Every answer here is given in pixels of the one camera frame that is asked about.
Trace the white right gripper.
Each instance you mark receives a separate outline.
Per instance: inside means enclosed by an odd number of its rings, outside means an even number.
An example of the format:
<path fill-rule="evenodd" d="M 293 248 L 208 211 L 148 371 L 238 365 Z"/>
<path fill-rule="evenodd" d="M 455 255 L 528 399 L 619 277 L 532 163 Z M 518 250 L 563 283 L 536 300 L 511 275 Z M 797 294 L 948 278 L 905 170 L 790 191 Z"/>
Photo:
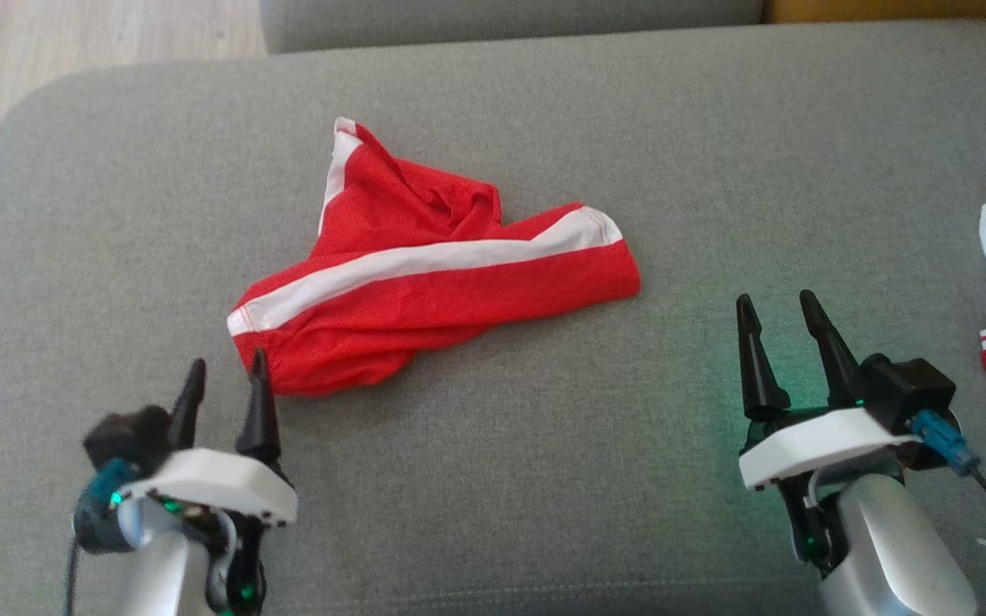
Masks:
<path fill-rule="evenodd" d="M 866 473 L 901 477 L 901 453 L 920 440 L 885 429 L 864 408 L 859 363 L 812 291 L 799 293 L 805 326 L 817 341 L 827 382 L 827 406 L 789 413 L 791 400 L 764 351 L 762 324 L 748 295 L 737 298 L 737 348 L 745 417 L 739 473 L 750 491 L 782 496 L 798 561 L 821 572 L 837 568 L 849 550 L 833 496 L 820 488 L 851 483 Z"/>

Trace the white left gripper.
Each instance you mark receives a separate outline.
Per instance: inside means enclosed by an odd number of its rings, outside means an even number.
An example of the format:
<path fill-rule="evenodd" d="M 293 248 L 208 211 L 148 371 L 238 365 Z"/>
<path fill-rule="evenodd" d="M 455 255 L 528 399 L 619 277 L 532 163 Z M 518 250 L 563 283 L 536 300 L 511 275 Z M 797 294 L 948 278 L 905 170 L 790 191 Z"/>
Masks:
<path fill-rule="evenodd" d="M 282 446 L 263 348 L 247 375 L 249 403 L 236 437 L 242 456 L 193 448 L 206 390 L 206 360 L 196 358 L 169 414 L 169 444 L 180 452 L 122 488 L 121 531 L 134 551 L 123 613 L 262 612 L 263 534 L 293 523 L 298 500 L 269 468 L 279 466 Z"/>

